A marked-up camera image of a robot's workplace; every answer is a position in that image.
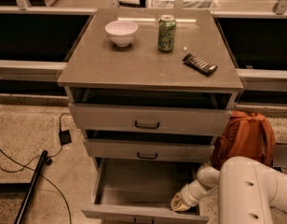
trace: cabinet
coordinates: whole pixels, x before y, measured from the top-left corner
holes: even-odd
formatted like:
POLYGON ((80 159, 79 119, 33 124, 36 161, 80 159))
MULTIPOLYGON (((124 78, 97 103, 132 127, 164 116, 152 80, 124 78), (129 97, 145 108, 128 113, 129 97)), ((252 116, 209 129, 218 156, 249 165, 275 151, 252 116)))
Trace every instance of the cabinet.
POLYGON ((243 89, 209 11, 98 9, 58 82, 99 173, 87 217, 208 222, 198 207, 175 213, 170 202, 209 160, 243 89), (171 53, 157 49, 164 13, 177 19, 171 53), (137 22, 133 44, 111 43, 104 27, 113 20, 137 22), (205 77, 183 65, 188 52, 218 69, 205 77))

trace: black pole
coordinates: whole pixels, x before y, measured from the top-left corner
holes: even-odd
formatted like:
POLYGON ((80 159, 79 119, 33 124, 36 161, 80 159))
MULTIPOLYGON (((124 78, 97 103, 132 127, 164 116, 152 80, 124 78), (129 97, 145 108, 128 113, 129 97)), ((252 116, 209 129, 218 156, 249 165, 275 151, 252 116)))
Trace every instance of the black pole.
POLYGON ((14 224, 21 224, 23 221, 25 212, 28 208, 30 201, 32 200, 35 186, 38 182, 39 176, 41 175, 43 166, 46 163, 47 156, 48 156, 48 152, 46 150, 44 150, 42 152, 40 160, 39 160, 39 162, 38 162, 38 164, 34 170, 34 175, 31 179, 29 190, 26 192, 26 194, 24 196, 24 199, 23 199, 22 204, 20 206, 20 211, 16 216, 14 224))

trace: black handle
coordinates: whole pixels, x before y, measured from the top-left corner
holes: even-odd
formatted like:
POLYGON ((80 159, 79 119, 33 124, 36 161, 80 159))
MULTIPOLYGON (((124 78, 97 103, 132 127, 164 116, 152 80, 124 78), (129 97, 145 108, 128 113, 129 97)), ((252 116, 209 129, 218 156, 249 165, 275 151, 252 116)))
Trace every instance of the black handle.
POLYGON ((155 160, 158 157, 158 154, 155 153, 154 155, 148 155, 148 154, 140 154, 140 152, 137 152, 137 158, 142 160, 155 160))
POLYGON ((156 130, 160 127, 160 122, 158 122, 156 125, 142 125, 139 124, 137 121, 134 123, 135 127, 138 129, 148 129, 148 130, 156 130))

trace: metal stand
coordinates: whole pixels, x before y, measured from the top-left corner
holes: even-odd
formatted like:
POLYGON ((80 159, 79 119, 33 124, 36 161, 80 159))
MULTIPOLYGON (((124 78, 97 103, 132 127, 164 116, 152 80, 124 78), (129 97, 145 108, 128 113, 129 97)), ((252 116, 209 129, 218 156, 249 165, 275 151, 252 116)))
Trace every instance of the metal stand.
POLYGON ((11 193, 16 190, 18 193, 25 192, 24 199, 20 206, 20 211, 16 216, 14 224, 21 224, 28 209, 29 203, 33 198, 34 190, 41 175, 44 164, 46 163, 48 152, 43 151, 40 160, 34 170, 34 175, 30 183, 0 183, 0 193, 11 193))

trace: can lid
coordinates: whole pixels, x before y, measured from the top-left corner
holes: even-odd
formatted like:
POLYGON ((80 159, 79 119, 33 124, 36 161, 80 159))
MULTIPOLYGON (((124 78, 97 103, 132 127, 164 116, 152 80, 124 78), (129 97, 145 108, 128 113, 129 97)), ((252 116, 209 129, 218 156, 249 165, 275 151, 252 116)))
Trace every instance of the can lid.
POLYGON ((174 16, 173 15, 162 15, 161 19, 163 21, 174 21, 174 16))

